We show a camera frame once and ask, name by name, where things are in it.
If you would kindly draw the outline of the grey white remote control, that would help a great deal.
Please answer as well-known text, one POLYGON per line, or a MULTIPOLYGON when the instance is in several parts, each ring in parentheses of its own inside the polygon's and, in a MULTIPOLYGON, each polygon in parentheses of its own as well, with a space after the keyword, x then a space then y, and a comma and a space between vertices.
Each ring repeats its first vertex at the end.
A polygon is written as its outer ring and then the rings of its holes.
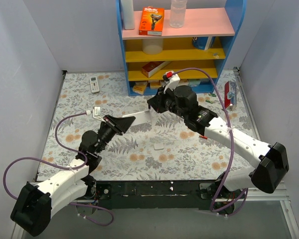
POLYGON ((123 118, 128 117, 135 117, 134 122, 131 126, 136 126, 144 123, 150 123, 151 122, 151 115, 150 110, 140 111, 132 114, 123 115, 123 118))

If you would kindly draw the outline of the white battery cover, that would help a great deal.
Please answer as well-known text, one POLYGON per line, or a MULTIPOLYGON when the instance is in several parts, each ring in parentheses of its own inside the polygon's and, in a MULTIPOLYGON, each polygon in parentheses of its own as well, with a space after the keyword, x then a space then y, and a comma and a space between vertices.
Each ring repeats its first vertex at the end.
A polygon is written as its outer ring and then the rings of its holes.
POLYGON ((163 143, 155 143, 153 146, 154 146, 154 150, 163 150, 164 149, 163 143))

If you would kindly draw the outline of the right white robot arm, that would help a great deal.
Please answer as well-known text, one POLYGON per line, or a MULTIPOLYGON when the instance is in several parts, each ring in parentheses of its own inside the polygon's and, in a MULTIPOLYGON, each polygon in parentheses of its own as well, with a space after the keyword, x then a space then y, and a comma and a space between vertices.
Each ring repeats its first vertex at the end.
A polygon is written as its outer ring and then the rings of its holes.
POLYGON ((278 142, 269 145, 230 128, 217 113, 199 105, 196 93, 189 86, 178 86, 173 91, 161 87, 147 103, 157 113, 169 111, 181 117, 191 131, 234 148, 235 153, 251 165, 217 178, 208 191, 215 189, 221 198, 229 197, 238 189, 252 187, 271 194, 289 170, 284 145, 278 142))

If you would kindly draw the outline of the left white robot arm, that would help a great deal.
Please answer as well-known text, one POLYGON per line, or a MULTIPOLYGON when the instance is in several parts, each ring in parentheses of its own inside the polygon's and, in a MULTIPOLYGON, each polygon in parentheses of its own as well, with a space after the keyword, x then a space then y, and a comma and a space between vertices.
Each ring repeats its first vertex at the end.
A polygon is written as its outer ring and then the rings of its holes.
POLYGON ((96 187, 90 173, 95 170, 102 152, 115 135, 123 135, 135 116, 103 117, 98 131, 83 133, 76 157, 69 166, 36 185, 26 184, 20 191, 10 219, 33 237, 40 235, 52 217, 73 200, 95 196, 96 187))

